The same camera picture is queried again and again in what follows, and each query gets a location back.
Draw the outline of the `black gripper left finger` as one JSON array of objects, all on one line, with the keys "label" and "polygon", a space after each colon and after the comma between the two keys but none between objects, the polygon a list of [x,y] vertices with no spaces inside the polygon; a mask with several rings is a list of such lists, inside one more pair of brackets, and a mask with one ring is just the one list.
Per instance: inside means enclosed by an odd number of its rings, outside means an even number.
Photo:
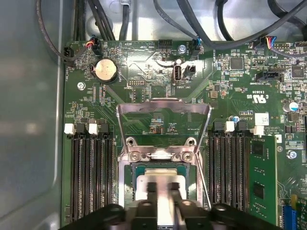
[{"label": "black gripper left finger", "polygon": [[147,199],[137,201],[125,210],[118,204],[110,204],[73,222],[63,230],[156,230],[157,183],[147,185]]}]

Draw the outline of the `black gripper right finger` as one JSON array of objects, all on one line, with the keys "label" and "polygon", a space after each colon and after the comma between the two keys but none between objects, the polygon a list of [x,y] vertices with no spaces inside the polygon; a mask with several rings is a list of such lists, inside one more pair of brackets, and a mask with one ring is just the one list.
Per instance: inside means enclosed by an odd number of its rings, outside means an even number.
[{"label": "black gripper right finger", "polygon": [[280,228],[258,217],[225,204],[216,204],[210,210],[199,207],[192,200],[183,199],[179,183],[168,185],[174,202],[175,230],[279,230]]}]

